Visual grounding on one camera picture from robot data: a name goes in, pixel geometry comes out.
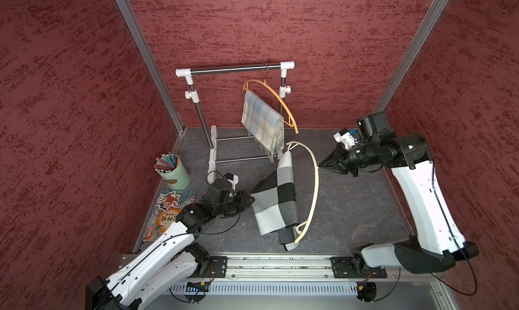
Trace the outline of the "grey checkered scarf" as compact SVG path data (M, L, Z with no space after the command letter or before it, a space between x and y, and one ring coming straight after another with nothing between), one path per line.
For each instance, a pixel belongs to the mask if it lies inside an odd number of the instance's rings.
M298 247L296 227L300 224L295 197L291 152L283 153L277 168L259 182L251 193L252 205L260 234L277 233L286 251Z

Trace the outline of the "cream plastic hanger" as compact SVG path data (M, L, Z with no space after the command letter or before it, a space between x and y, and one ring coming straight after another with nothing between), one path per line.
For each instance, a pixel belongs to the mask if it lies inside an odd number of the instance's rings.
M314 189L313 189L312 204L310 207L310 211L309 211L307 220L305 222L302 222L301 224L297 225L296 229L295 229L296 233L297 233L297 238L295 239L294 244L298 245L300 243L300 241L303 239L303 237L307 234L307 232L310 228L310 224L312 223L315 210L316 210L318 192L319 192L319 187L320 187L319 166L316 161L314 152L307 145L304 145L302 142L291 141L291 142L288 142L286 144L286 146L287 146L288 151L293 150L297 146L302 146L309 153L309 155L312 159L313 167L314 167Z

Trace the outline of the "orange plastic hanger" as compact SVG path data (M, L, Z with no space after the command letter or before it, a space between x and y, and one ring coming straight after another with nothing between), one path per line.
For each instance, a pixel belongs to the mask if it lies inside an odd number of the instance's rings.
M251 79L251 80L248 80L246 81L244 84L243 84L243 87L242 87L242 90L244 92L247 92L249 90L249 84L250 83L257 83L257 84L260 84L262 85L264 88L268 89L276 98L277 100L279 101L279 103L281 104L281 107L282 109L286 112L286 114L288 115L288 119L289 121L286 122L285 121L285 124L288 125L290 128L293 128L295 133L296 134L299 134L299 129L298 129L298 125L297 125L297 122L291 112L291 110L287 107L286 103L284 102L284 100L281 98L281 96L278 94L278 92L276 92L271 86L269 86L267 83L266 83L266 80L264 80L263 82L260 81L260 80L255 80L255 79Z

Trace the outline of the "blue plaid fringed scarf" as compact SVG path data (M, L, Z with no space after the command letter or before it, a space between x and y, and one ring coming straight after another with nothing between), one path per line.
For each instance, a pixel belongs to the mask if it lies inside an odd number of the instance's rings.
M245 93L241 123L265 151L270 161L285 145L284 118L253 91Z

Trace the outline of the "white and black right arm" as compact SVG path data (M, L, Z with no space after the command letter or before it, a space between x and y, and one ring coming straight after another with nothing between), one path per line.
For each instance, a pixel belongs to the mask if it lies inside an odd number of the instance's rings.
M400 267L412 274L435 274L476 257L478 246L465 239L450 214L434 154L423 135L398 135L383 112L359 119L357 125L356 130L335 133L337 145L319 168L353 176L370 166L390 169L404 193L416 234L406 241L358 249L351 258L356 273Z

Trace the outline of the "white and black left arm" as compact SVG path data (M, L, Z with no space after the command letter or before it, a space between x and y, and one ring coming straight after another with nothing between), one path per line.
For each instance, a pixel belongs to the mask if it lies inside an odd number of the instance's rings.
M85 309L145 309L177 282L208 273L209 253L196 239L209 235L215 219L238 218L254 201L229 180L216 179L134 260L107 279L94 278L86 287Z

